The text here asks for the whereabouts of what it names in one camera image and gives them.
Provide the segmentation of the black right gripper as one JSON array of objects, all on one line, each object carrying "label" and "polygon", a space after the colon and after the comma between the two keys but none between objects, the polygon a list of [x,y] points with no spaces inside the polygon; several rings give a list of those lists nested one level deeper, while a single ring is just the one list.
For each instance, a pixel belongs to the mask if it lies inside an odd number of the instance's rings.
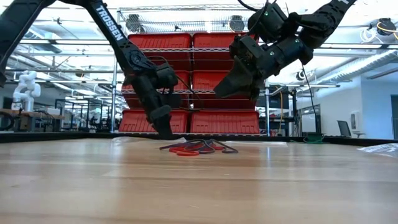
[{"label": "black right gripper", "polygon": [[214,87],[216,97],[243,96],[250,100],[257,99],[260,88],[249,85],[249,82],[263,82],[266,79],[259,65],[261,59],[265,59],[265,51],[252,37],[238,34],[231,43],[231,58],[232,69]]}]

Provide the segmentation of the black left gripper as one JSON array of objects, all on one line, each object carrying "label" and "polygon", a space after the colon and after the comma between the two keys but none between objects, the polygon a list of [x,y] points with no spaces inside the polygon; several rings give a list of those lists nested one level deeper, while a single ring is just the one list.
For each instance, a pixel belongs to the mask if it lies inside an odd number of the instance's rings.
[{"label": "black left gripper", "polygon": [[173,96],[173,88],[156,88],[155,85],[156,77],[140,75],[133,78],[133,89],[149,114],[150,124],[162,139],[170,139],[173,135],[170,112],[180,106],[181,98]]}]

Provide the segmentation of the red plastic storage bin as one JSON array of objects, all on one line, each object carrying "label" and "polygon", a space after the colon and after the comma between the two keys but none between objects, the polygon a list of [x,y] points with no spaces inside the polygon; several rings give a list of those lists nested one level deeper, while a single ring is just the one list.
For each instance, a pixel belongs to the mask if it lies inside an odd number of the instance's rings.
[{"label": "red plastic storage bin", "polygon": [[[213,90],[219,82],[224,79],[228,71],[222,70],[195,70],[192,75],[193,90]],[[198,94],[193,97],[193,104],[198,108],[216,110],[254,110],[256,102],[245,96],[234,95],[227,98],[217,98],[214,93]]]},{"label": "red plastic storage bin", "polygon": [[[175,73],[180,79],[183,80],[183,82],[179,80],[178,84],[174,86],[173,96],[178,95],[181,98],[180,107],[189,108],[190,106],[188,104],[191,92],[188,90],[187,86],[184,85],[184,83],[190,86],[190,72],[178,70]],[[131,85],[123,84],[121,87],[121,93],[130,109],[142,108],[141,102],[139,101],[139,98],[135,94]]]},{"label": "red plastic storage bin", "polygon": [[[185,133],[187,130],[188,111],[172,110],[170,115],[172,132]],[[148,123],[144,110],[124,110],[119,132],[154,133],[155,129]]]},{"label": "red plastic storage bin", "polygon": [[193,112],[190,132],[197,134],[259,134],[257,111],[201,110]]},{"label": "red plastic storage bin", "polygon": [[193,35],[194,70],[230,70],[233,59],[229,45],[243,33],[196,33]]},{"label": "red plastic storage bin", "polygon": [[188,33],[130,34],[128,39],[157,65],[164,63],[165,58],[174,70],[192,69],[192,36]]}]

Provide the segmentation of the black monitor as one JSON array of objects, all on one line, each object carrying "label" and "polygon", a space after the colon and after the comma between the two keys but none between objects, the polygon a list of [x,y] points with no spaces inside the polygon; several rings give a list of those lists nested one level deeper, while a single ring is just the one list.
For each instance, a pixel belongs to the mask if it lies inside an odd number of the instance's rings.
[{"label": "black monitor", "polygon": [[266,97],[265,88],[260,90],[260,95],[256,103],[257,107],[266,107],[266,98],[268,98],[268,105],[270,108],[289,109],[290,92],[286,86],[271,85],[268,90],[268,97]]}]

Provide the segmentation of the round black fan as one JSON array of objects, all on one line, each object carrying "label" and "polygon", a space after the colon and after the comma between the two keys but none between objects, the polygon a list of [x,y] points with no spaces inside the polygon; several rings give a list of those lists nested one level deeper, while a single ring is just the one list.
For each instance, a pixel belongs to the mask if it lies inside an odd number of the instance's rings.
[{"label": "round black fan", "polygon": [[129,31],[133,33],[144,33],[145,29],[143,28],[138,14],[129,14],[126,19],[126,27]]},{"label": "round black fan", "polygon": [[228,25],[233,32],[242,32],[245,28],[242,16],[240,15],[232,15]]}]

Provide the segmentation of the black office chair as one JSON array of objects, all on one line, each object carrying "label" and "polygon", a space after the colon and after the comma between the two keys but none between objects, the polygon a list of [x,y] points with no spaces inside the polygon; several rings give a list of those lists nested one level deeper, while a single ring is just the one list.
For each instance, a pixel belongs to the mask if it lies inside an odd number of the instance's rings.
[{"label": "black office chair", "polygon": [[[340,136],[345,137],[345,138],[351,138],[352,137],[352,132],[350,131],[350,128],[348,126],[348,123],[346,121],[337,121],[338,127],[340,130]],[[364,133],[361,133],[359,131],[354,131],[354,135],[356,135],[357,138],[360,138]]]}]

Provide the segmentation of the wooden workbench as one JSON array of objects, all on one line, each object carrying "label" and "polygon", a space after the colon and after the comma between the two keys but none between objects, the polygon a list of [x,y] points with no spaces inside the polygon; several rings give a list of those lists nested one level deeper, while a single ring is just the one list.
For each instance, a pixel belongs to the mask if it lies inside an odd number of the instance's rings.
[{"label": "wooden workbench", "polygon": [[63,115],[48,114],[45,111],[21,111],[0,109],[0,116],[10,119],[10,124],[0,128],[0,131],[35,132],[37,129],[43,132],[57,132],[61,128]]}]

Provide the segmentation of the black aluminium table frame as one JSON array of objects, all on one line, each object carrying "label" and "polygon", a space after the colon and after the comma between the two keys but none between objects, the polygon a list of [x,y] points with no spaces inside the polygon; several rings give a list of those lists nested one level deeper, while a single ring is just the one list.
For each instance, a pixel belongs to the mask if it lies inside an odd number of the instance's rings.
[{"label": "black aluminium table frame", "polygon": [[[161,139],[156,133],[84,133],[84,132],[61,132],[61,133],[0,133],[0,143],[31,142],[31,141],[55,141],[67,139],[112,139],[116,137],[141,137]],[[304,142],[304,137],[268,137],[260,134],[174,134],[171,139],[215,139],[218,141],[272,141],[272,142]],[[376,146],[380,144],[398,143],[398,140],[385,139],[361,139],[324,137],[323,143],[349,145],[349,146]]]}]

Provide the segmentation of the white wall box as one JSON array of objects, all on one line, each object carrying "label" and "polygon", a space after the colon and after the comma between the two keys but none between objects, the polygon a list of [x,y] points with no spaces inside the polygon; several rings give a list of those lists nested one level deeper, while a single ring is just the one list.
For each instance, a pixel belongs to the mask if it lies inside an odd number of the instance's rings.
[{"label": "white wall box", "polygon": [[354,111],[350,114],[351,129],[353,131],[361,130],[361,113],[359,111]]}]

